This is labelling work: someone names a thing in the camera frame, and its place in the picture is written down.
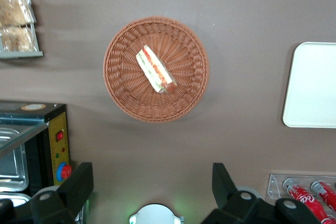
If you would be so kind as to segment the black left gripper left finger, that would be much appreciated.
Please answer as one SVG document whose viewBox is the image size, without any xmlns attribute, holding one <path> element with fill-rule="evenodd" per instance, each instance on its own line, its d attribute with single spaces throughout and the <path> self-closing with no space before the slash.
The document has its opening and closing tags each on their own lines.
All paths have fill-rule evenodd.
<svg viewBox="0 0 336 224">
<path fill-rule="evenodd" d="M 18 207 L 2 199 L 1 223 L 75 223 L 93 188 L 92 163 L 81 163 L 57 190 L 38 193 Z"/>
</svg>

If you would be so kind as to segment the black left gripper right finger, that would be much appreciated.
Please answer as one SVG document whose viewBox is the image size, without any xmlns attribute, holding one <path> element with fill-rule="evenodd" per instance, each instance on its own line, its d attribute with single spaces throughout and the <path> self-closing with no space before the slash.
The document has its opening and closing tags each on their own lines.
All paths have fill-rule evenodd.
<svg viewBox="0 0 336 224">
<path fill-rule="evenodd" d="M 319 223 L 303 203 L 284 198 L 274 205 L 246 190 L 238 190 L 222 163 L 212 168 L 212 191 L 217 204 L 202 223 Z"/>
</svg>

